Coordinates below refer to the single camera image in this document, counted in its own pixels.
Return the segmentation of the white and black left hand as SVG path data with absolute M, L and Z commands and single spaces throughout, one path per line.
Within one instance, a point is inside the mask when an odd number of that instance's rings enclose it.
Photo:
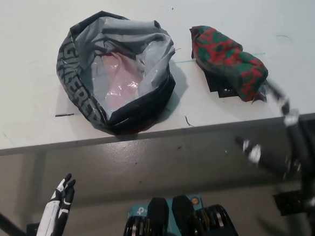
M 36 236 L 63 236 L 74 198 L 76 180 L 68 174 L 46 204 Z

